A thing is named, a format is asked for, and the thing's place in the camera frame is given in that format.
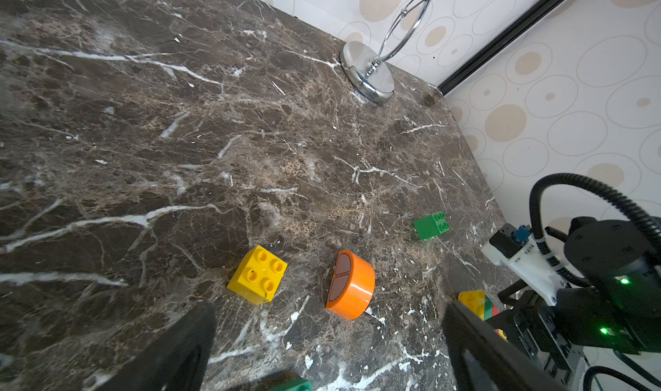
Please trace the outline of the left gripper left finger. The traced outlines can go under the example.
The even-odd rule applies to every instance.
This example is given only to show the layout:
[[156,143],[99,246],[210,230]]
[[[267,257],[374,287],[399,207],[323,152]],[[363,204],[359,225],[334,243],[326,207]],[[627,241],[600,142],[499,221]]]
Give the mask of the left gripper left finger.
[[213,305],[196,304],[100,390],[199,390],[216,333]]

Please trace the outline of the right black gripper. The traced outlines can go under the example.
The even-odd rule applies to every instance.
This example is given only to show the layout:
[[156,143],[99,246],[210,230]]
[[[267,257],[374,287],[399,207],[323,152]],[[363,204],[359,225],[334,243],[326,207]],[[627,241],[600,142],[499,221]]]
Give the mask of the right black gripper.
[[[519,280],[503,289],[499,300],[509,308],[497,316],[497,328],[562,386],[573,379],[585,347],[611,349],[640,373],[640,365],[627,357],[640,354],[640,291],[631,280],[616,282],[608,293],[594,288],[561,289],[554,307]],[[607,367],[587,371],[588,384],[597,374],[607,374],[631,386],[640,385]]]

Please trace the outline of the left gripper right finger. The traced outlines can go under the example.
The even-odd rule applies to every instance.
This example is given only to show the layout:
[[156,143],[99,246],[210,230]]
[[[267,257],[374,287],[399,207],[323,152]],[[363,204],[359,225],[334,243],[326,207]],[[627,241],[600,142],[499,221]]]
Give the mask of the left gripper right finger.
[[459,390],[563,390],[466,306],[449,303],[442,329]]

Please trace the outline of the yellow square lego back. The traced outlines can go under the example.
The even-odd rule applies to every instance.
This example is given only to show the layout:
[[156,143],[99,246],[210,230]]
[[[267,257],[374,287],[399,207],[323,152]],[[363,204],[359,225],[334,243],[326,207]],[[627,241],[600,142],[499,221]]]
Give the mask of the yellow square lego back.
[[480,320],[483,320],[486,294],[482,290],[463,291],[458,294],[460,303],[469,308]]

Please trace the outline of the green square lego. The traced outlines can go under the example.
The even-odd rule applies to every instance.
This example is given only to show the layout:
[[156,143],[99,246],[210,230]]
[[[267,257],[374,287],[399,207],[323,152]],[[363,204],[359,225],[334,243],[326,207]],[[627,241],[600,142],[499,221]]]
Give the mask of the green square lego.
[[413,226],[421,241],[435,238],[450,230],[446,215],[441,211],[415,220]]

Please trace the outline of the green long lego back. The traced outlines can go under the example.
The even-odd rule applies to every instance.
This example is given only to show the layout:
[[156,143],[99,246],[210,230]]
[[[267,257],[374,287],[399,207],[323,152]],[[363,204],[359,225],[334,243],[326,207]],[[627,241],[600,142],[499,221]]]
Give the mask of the green long lego back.
[[490,318],[493,317],[493,315],[497,315],[498,313],[499,311],[497,310],[497,308],[494,308],[491,299],[487,296],[485,298],[485,309],[483,313],[484,316],[483,320],[489,320]]

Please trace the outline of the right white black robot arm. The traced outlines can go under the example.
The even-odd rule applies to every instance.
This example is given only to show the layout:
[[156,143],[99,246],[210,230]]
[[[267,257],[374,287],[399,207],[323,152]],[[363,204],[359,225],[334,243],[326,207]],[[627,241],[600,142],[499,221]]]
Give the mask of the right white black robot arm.
[[[567,232],[542,221],[546,189],[582,189],[618,210],[618,220],[576,217]],[[660,220],[617,189],[576,173],[555,173],[537,181],[530,193],[530,223],[506,224],[485,243],[482,253],[494,265],[516,274],[499,293],[505,310],[488,319],[533,361],[568,384],[585,347],[611,349],[634,371],[629,377],[611,368],[590,366],[583,380],[590,389],[608,375],[638,390],[659,380],[633,357],[660,350]]]

